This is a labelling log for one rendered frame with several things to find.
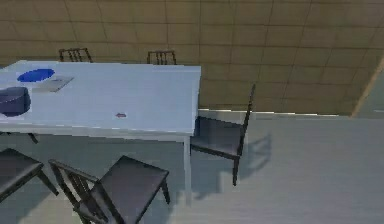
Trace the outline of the blue plate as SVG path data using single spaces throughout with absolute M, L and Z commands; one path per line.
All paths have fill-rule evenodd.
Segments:
M 21 74 L 17 80 L 19 82 L 39 82 L 52 77 L 54 74 L 53 69 L 35 69 Z

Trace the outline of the pale blue dining table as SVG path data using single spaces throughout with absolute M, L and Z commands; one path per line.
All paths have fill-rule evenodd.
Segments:
M 44 68 L 73 80 L 54 93 L 35 92 L 29 84 L 30 110 L 13 118 L 0 115 L 0 131 L 181 142 L 191 204 L 190 139 L 201 67 L 20 60 L 0 69 L 0 88 L 17 86 L 19 75 Z

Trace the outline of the pale grey flat napkin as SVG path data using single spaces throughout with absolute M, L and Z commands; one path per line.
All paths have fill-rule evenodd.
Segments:
M 43 82 L 36 84 L 32 90 L 35 92 L 58 92 L 68 83 L 73 80 L 73 77 L 69 76 L 56 76 L 51 77 Z

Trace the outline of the dark blue grey bowl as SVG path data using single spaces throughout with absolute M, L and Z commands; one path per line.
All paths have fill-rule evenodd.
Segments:
M 19 116 L 30 109 L 31 98 L 26 87 L 9 87 L 0 90 L 0 114 Z

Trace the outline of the dark grey dining chair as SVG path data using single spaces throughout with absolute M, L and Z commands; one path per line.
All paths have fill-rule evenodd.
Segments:
M 155 65 L 176 65 L 176 54 L 173 50 L 154 50 L 147 53 L 147 63 Z
M 59 58 L 61 62 L 65 61 L 65 54 L 68 55 L 71 62 L 93 62 L 93 59 L 87 48 L 60 49 Z
M 232 184 L 237 185 L 240 158 L 243 154 L 256 85 L 249 94 L 247 111 L 242 124 L 199 116 L 195 134 L 190 140 L 190 151 L 204 152 L 233 161 Z
M 101 178 L 55 159 L 49 164 L 83 224 L 138 224 L 159 191 L 171 202 L 169 172 L 127 156 Z
M 0 203 L 32 178 L 38 177 L 55 195 L 57 188 L 43 171 L 44 164 L 14 148 L 0 151 Z

